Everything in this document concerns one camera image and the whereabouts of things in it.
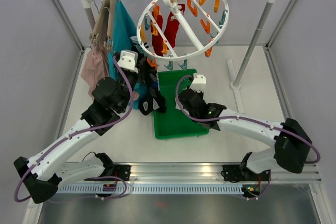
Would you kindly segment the orange clothes peg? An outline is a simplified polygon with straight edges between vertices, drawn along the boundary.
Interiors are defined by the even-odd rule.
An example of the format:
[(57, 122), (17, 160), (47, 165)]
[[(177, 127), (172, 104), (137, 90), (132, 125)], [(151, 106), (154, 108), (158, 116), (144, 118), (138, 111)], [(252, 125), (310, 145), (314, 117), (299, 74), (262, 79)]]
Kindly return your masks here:
[(156, 2), (154, 2), (153, 17), (156, 21), (158, 20), (159, 15), (160, 15), (160, 6)]
[(158, 29), (156, 27), (156, 22), (151, 23), (151, 34), (153, 36), (158, 36), (158, 34), (159, 34)]

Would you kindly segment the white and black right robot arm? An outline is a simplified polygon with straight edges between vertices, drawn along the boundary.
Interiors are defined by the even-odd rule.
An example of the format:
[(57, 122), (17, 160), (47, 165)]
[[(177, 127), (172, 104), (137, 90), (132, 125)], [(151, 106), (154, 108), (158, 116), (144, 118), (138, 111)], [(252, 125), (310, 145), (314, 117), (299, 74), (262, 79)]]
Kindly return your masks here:
[(206, 103), (203, 94), (192, 89), (181, 91), (176, 104), (202, 127), (237, 133), (268, 146), (264, 151), (248, 152), (244, 156), (238, 170), (246, 180), (253, 180), (257, 175), (275, 168), (300, 174), (307, 163), (312, 141), (294, 119), (287, 118), (284, 122), (254, 119), (224, 105)]

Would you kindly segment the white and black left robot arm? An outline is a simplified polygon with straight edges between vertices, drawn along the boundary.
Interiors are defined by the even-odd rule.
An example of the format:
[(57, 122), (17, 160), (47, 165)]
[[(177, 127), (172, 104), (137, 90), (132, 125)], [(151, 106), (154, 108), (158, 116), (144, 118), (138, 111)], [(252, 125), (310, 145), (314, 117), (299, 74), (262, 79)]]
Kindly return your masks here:
[(145, 56), (123, 50), (112, 57), (119, 78), (104, 77), (92, 94), (93, 103), (66, 134), (38, 154), (19, 157), (14, 166), (20, 176), (14, 200), (31, 199), (36, 204), (49, 201), (60, 188), (82, 180), (115, 180), (124, 182), (114, 173), (115, 164), (106, 153), (67, 165), (66, 161), (84, 146), (106, 134), (124, 121), (134, 107), (133, 90), (152, 71)]

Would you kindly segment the teal clothes peg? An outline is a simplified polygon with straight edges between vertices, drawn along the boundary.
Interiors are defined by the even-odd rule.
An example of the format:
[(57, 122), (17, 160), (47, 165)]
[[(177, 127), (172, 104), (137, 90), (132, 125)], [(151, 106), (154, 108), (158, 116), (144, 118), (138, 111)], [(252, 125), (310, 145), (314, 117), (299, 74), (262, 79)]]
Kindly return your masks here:
[(179, 66), (181, 69), (186, 70), (186, 69), (188, 68), (188, 60), (187, 60), (187, 59), (183, 60), (183, 62), (182, 62), (182, 63), (179, 63), (178, 66)]

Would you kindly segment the black sock with blue pattern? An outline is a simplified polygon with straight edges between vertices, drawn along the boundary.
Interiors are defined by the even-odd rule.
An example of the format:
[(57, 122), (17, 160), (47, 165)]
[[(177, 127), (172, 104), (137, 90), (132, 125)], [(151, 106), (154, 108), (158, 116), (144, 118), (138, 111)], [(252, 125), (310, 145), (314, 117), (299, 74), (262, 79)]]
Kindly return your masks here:
[(139, 98), (138, 108), (143, 115), (148, 115), (153, 111), (157, 111), (159, 113), (165, 113), (167, 111), (166, 99), (159, 89), (157, 70), (154, 69), (153, 74), (154, 83), (149, 89), (145, 86), (146, 93), (145, 95), (141, 95)]

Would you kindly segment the red christmas sock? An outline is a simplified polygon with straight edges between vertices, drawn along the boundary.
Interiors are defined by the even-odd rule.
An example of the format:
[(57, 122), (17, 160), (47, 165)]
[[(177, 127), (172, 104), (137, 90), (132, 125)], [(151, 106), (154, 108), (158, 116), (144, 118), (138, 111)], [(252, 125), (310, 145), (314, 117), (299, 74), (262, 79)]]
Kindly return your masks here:
[[(159, 26), (160, 29), (163, 27), (163, 16), (161, 14), (158, 15), (156, 19), (156, 23)], [(154, 49), (154, 52), (158, 56), (163, 56), (162, 50), (163, 50), (163, 38), (160, 34), (157, 36), (153, 35), (152, 36), (152, 46)]]
[(170, 43), (171, 47), (174, 48), (176, 44), (176, 35), (180, 26), (180, 22), (177, 20), (175, 15), (170, 12), (166, 22), (166, 28), (164, 31), (164, 36)]

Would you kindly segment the white round clip hanger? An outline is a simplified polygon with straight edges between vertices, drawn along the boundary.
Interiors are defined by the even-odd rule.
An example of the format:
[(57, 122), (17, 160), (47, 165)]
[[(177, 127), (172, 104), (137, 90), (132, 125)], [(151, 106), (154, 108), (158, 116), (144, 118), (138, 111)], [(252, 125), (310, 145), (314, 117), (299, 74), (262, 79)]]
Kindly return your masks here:
[(175, 15), (177, 20), (180, 22), (180, 26), (184, 29), (187, 37), (190, 39), (193, 46), (196, 48), (196, 51), (190, 54), (185, 54), (183, 56), (178, 56), (176, 54), (176, 52), (174, 51), (174, 48), (171, 47), (170, 43), (167, 41), (166, 37), (164, 36), (164, 32), (159, 28), (157, 23), (156, 23), (157, 30), (163, 38), (163, 43), (162, 43), (163, 44), (163, 50), (162, 50), (163, 56), (156, 55), (155, 52), (149, 51), (142, 44), (142, 41), (140, 38), (139, 26), (142, 25), (145, 31), (151, 30), (151, 23), (156, 22), (156, 20), (153, 17), (153, 6), (154, 6), (154, 2), (158, 4), (158, 1), (160, 0), (153, 0), (145, 8), (145, 10), (143, 11), (138, 21), (138, 28), (137, 28), (136, 36), (144, 52), (146, 52), (148, 55), (150, 55), (153, 58), (156, 58), (159, 60), (166, 60), (166, 61), (168, 60), (181, 61), (181, 60), (185, 60), (185, 59), (200, 55), (201, 53), (203, 53), (207, 58), (209, 58), (212, 54), (213, 46), (222, 37), (224, 31), (226, 30), (227, 24), (228, 24), (229, 6), (228, 6), (227, 0), (215, 0), (214, 13), (218, 12), (221, 4), (224, 5), (222, 17), (218, 23), (215, 23), (212, 20), (211, 15), (202, 8), (202, 5), (206, 2), (206, 0), (186, 0), (187, 8), (190, 10), (190, 12), (195, 17), (198, 16), (198, 13), (202, 13), (203, 16), (205, 17), (204, 20), (209, 21), (211, 24), (211, 33), (209, 34), (211, 39), (207, 45), (203, 45), (201, 41), (198, 39), (198, 37), (195, 35), (191, 26), (189, 25), (187, 20), (184, 18), (184, 11), (182, 10), (182, 5), (179, 4), (177, 0), (161, 0), (168, 7), (168, 9)]

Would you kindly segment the white sock with black stripes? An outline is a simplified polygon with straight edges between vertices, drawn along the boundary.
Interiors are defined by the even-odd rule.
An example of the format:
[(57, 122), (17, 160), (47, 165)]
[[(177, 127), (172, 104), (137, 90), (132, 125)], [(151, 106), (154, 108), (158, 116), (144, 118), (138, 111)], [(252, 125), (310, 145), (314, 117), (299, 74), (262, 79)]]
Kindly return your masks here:
[[(130, 39), (135, 46), (140, 46), (137, 36), (131, 36)], [(149, 45), (146, 41), (143, 42), (142, 44), (144, 45), (145, 48), (149, 48)]]

